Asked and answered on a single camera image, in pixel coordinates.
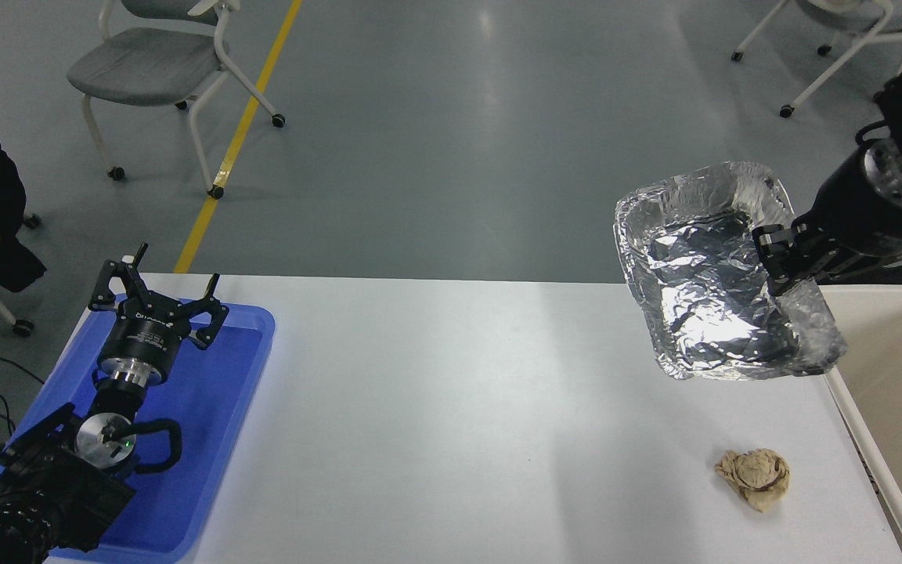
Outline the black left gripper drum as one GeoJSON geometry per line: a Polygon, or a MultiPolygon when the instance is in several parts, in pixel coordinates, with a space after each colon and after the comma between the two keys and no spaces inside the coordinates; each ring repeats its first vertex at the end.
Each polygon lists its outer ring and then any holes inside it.
{"type": "Polygon", "coordinates": [[[191,327],[185,319],[172,319],[168,311],[143,308],[125,300],[116,308],[116,320],[100,351],[100,368],[111,371],[118,361],[136,360],[155,371],[170,371],[191,327]]]}

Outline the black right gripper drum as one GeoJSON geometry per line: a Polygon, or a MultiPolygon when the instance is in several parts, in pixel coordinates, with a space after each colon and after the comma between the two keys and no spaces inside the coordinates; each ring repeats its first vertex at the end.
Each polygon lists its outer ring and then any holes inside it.
{"type": "Polygon", "coordinates": [[[896,147],[860,147],[823,183],[798,218],[853,252],[902,253],[902,154],[896,147]]]}

